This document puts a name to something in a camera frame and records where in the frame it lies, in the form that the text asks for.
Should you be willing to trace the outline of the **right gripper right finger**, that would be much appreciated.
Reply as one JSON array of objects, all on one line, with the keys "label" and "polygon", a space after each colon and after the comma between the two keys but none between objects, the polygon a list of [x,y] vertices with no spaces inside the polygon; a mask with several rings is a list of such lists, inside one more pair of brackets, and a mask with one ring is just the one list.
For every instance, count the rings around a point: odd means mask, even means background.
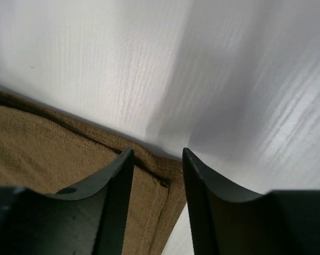
[{"label": "right gripper right finger", "polygon": [[188,148],[182,161],[194,253],[268,254],[269,195],[229,180]]}]

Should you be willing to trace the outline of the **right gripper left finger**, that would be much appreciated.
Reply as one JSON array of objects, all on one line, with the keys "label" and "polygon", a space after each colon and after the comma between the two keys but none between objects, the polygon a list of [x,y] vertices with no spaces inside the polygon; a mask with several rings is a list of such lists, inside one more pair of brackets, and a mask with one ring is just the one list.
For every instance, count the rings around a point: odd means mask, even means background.
[{"label": "right gripper left finger", "polygon": [[120,153],[83,180],[47,194],[52,203],[46,254],[121,254],[134,153]]}]

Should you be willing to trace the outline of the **brown cloth napkin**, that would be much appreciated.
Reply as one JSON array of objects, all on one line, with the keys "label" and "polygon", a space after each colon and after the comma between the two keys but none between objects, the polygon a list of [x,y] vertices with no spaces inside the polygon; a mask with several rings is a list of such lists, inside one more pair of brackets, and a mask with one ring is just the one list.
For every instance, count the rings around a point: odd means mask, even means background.
[{"label": "brown cloth napkin", "polygon": [[123,254],[161,254],[186,204],[182,164],[143,146],[0,91],[0,185],[52,193],[134,151]]}]

